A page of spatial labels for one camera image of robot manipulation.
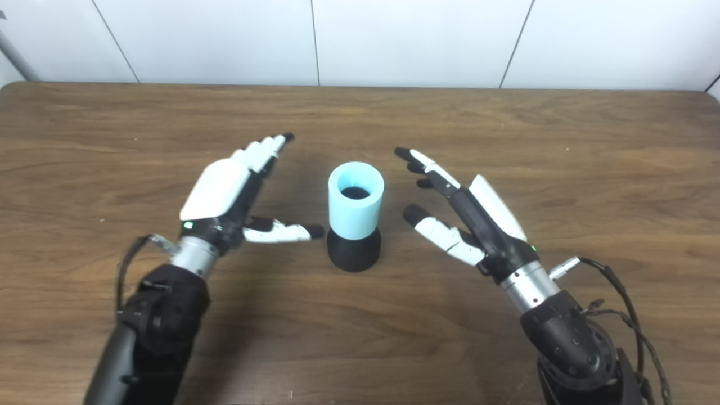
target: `cup opening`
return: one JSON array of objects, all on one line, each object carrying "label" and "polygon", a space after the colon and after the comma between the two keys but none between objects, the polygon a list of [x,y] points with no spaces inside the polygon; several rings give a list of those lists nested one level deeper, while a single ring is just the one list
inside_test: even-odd
[{"label": "cup opening", "polygon": [[338,177],[338,190],[351,200],[363,200],[375,191],[375,176],[367,170],[348,170]]},{"label": "cup opening", "polygon": [[370,197],[370,193],[367,192],[367,190],[365,190],[362,187],[357,187],[357,186],[347,187],[346,189],[342,189],[340,191],[340,193],[342,195],[344,195],[345,197],[350,198],[352,200],[362,200],[364,198]]}]

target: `black fingertip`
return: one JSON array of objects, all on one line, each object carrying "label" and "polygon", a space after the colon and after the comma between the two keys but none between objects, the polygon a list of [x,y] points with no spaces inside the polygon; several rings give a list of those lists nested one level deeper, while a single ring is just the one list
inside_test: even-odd
[{"label": "black fingertip", "polygon": [[400,148],[399,146],[395,148],[395,155],[403,158],[406,161],[413,161],[413,155],[410,153],[410,149],[408,148]]},{"label": "black fingertip", "polygon": [[428,211],[417,204],[410,204],[402,212],[402,217],[415,228],[420,221],[431,216]]},{"label": "black fingertip", "polygon": [[417,182],[415,182],[419,188],[433,188],[433,183],[430,181],[430,179],[418,179]]},{"label": "black fingertip", "polygon": [[310,234],[311,239],[319,239],[325,235],[325,228],[322,225],[303,225]]},{"label": "black fingertip", "polygon": [[413,162],[408,163],[408,170],[416,174],[425,174],[425,170],[423,169],[423,167]]},{"label": "black fingertip", "polygon": [[285,137],[285,143],[290,143],[295,139],[295,134],[292,132],[281,133],[280,135]]}]

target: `white wall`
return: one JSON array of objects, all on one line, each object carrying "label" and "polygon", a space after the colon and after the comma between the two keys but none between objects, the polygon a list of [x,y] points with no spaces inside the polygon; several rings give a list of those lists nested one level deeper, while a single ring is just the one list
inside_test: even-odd
[{"label": "white wall", "polygon": [[314,0],[320,83],[499,87],[531,0]]},{"label": "white wall", "polygon": [[503,87],[705,90],[718,0],[536,0]]},{"label": "white wall", "polygon": [[717,81],[709,90],[708,94],[720,101],[720,81]]},{"label": "white wall", "polygon": [[17,71],[15,66],[8,60],[4,53],[0,51],[0,89],[13,81],[23,81],[24,78]]},{"label": "white wall", "polygon": [[135,81],[92,0],[0,0],[0,48],[30,80]]},{"label": "white wall", "polygon": [[141,82],[318,85],[310,0],[96,0]]}]

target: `light blue cup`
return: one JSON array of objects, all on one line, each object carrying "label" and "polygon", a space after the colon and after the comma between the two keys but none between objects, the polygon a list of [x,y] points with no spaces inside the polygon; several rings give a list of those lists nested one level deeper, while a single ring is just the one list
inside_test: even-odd
[{"label": "light blue cup", "polygon": [[[369,195],[355,200],[343,195],[349,187],[360,187]],[[377,227],[385,181],[373,166],[351,161],[338,166],[328,180],[330,227],[341,238],[359,240]]]}]

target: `black arm casing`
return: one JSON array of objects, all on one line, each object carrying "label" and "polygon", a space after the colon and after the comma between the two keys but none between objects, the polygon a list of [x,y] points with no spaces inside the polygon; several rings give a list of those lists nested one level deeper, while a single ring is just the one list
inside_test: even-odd
[{"label": "black arm casing", "polygon": [[172,405],[209,304],[205,281],[186,269],[146,275],[117,315],[85,405]]},{"label": "black arm casing", "polygon": [[580,310],[563,290],[525,312],[520,323],[558,383],[589,391],[612,378],[616,353],[605,332]]}]

